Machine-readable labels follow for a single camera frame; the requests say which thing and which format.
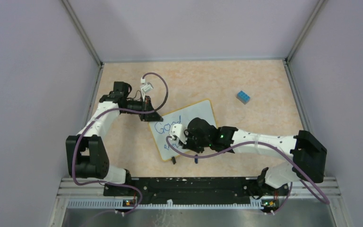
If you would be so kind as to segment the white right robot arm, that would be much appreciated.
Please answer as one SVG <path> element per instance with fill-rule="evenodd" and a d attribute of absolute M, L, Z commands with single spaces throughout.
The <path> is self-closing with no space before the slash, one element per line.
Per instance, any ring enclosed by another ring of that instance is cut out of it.
<path fill-rule="evenodd" d="M 236 127 L 215 127 L 201 118 L 188 124 L 174 125 L 170 134 L 183 149 L 202 153 L 205 148 L 215 152 L 257 154 L 284 160 L 267 167 L 258 177 L 259 191 L 271 195 L 281 186 L 299 180 L 322 183 L 327 149 L 308 131 L 292 136 L 270 136 L 244 131 Z"/>

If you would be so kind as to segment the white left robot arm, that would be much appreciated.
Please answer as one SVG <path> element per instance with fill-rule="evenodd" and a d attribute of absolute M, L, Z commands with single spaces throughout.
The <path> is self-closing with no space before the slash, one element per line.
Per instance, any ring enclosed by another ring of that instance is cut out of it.
<path fill-rule="evenodd" d="M 129 98 L 132 91 L 130 84 L 115 81 L 112 91 L 103 95 L 97 109 L 86 126 L 76 135 L 65 140 L 69 174 L 73 181 L 81 186 L 77 179 L 90 179 L 92 183 L 114 183 L 120 195 L 131 193 L 133 183 L 127 179 L 128 171 L 110 164 L 104 138 L 112 123 L 121 114 L 137 114 L 142 122 L 161 122 L 162 116 L 155 111 L 147 92 L 153 86 L 142 81 L 140 99 Z"/>

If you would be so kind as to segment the yellow framed whiteboard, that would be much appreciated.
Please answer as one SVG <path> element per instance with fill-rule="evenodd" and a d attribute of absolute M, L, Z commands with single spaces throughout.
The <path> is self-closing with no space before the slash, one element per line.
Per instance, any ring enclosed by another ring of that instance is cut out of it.
<path fill-rule="evenodd" d="M 170 145 L 166 143 L 165 138 L 169 136 L 169 132 L 174 124 L 182 124 L 187 126 L 194 118 L 206 120 L 209 124 L 216 126 L 212 104 L 209 99 L 204 99 L 200 102 L 178 109 L 164 115 L 162 122 L 149 122 L 148 125 L 152 132 L 159 156 L 163 161 L 169 161 L 172 157 L 178 157 L 179 154 L 174 152 L 170 147 L 175 147 L 182 153 L 191 153 L 190 150 L 182 149 L 177 141 L 171 140 Z"/>

